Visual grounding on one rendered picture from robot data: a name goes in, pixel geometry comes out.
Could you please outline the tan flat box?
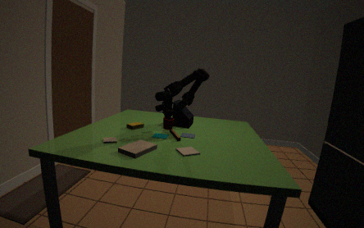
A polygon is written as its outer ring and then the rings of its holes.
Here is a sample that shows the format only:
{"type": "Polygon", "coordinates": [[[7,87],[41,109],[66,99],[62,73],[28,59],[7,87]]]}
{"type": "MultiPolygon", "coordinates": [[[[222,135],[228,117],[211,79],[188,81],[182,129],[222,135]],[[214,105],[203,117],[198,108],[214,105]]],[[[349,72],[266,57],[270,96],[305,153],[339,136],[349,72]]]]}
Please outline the tan flat box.
{"type": "Polygon", "coordinates": [[[119,147],[118,153],[122,153],[128,157],[137,158],[155,149],[157,149],[157,144],[140,140],[119,147]]]}

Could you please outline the tan flat square tile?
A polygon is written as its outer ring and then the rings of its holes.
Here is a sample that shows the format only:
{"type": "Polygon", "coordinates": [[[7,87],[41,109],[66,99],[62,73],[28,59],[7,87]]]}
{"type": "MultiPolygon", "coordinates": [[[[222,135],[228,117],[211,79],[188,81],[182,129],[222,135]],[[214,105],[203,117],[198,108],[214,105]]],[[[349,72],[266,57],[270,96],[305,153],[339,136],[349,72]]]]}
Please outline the tan flat square tile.
{"type": "Polygon", "coordinates": [[[187,147],[187,148],[176,148],[175,149],[178,153],[180,153],[183,157],[188,157],[188,156],[195,156],[195,155],[200,155],[200,153],[198,151],[196,151],[194,148],[192,147],[187,147]]]}

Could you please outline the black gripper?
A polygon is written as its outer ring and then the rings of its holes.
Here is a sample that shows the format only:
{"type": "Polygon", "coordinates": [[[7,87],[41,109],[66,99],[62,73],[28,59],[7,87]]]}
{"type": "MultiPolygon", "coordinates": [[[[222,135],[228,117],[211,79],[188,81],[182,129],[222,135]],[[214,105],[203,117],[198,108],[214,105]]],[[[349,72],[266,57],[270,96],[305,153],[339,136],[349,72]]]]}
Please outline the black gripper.
{"type": "Polygon", "coordinates": [[[176,115],[176,111],[173,110],[173,108],[172,108],[173,102],[172,101],[163,101],[163,102],[164,102],[164,105],[166,104],[167,110],[165,111],[165,109],[164,109],[162,113],[164,114],[164,116],[167,120],[170,120],[172,115],[176,115]]]}

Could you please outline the yellow rectangular block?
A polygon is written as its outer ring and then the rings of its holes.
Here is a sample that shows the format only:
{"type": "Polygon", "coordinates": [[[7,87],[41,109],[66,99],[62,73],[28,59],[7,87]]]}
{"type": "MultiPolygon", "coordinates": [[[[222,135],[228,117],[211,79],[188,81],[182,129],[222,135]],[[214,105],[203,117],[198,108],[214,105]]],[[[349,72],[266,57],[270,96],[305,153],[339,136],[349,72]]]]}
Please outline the yellow rectangular block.
{"type": "Polygon", "coordinates": [[[139,123],[139,122],[130,123],[130,124],[127,124],[126,128],[131,129],[131,130],[137,130],[137,129],[143,128],[143,123],[139,123]]]}

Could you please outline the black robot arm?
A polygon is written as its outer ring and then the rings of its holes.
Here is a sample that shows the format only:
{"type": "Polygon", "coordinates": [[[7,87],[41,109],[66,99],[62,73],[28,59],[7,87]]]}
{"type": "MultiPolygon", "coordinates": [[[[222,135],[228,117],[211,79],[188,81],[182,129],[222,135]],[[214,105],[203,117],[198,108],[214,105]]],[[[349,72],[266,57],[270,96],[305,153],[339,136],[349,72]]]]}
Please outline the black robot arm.
{"type": "MultiPolygon", "coordinates": [[[[182,90],[184,86],[191,83],[195,80],[193,83],[193,86],[191,89],[184,93],[182,96],[182,100],[177,103],[177,105],[183,110],[186,105],[191,105],[194,99],[194,94],[198,90],[201,83],[209,78],[209,74],[204,69],[198,69],[197,71],[194,71],[192,74],[186,76],[180,81],[175,81],[169,85],[167,85],[164,90],[161,92],[157,92],[155,94],[155,99],[157,101],[172,101],[173,97],[182,90]],[[169,90],[170,91],[169,91],[169,90]]],[[[167,110],[166,104],[162,103],[161,105],[155,106],[156,111],[160,112],[165,109],[167,110]]]]}

